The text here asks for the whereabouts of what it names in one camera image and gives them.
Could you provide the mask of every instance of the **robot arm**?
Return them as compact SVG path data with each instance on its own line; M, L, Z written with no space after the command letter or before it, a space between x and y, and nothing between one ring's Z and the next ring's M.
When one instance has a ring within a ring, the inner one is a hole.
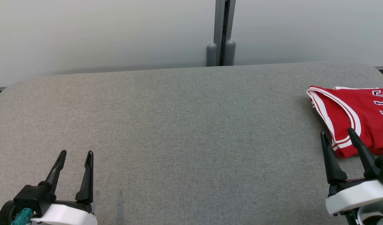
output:
M25 185L13 200L0 211L0 225L97 225L93 214L93 152L87 153L85 171L76 201L57 201L60 171L64 167L66 150L61 151L45 181L37 186Z
M383 156L375 159L352 128L349 136L359 153L363 178L347 179L337 163L328 135L321 133L326 178L330 185L326 209L330 215L344 215L349 225L383 225L383 216L362 219L362 214L366 213L383 215Z

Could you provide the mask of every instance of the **basketball jersey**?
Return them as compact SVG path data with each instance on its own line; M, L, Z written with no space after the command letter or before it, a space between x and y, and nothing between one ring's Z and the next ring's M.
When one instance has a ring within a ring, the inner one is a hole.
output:
M383 155L383 88L310 86L307 94L328 127L339 157L358 153L349 138L350 127L372 153Z

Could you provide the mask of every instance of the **gray fabric surface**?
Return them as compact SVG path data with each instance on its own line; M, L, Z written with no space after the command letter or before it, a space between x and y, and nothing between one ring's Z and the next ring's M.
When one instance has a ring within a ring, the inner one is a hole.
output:
M94 151L99 224L347 224L327 214L324 125L309 85L383 87L376 69L313 62L60 75L0 94L0 208L68 151L73 200ZM341 161L349 177L356 157Z

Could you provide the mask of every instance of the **jersey number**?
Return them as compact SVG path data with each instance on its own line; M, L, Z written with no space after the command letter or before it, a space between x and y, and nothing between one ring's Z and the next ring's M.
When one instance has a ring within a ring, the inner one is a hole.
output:
M378 97L383 97L383 90L372 91L372 94ZM374 103L377 105L383 105L383 102L381 101L374 101Z

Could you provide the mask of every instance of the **white wall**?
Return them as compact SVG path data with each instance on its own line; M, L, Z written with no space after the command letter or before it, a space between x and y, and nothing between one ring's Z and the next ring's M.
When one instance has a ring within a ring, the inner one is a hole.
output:
M2 0L0 87L65 73L204 67L215 0Z
M234 65L350 60L383 66L383 0L236 0Z

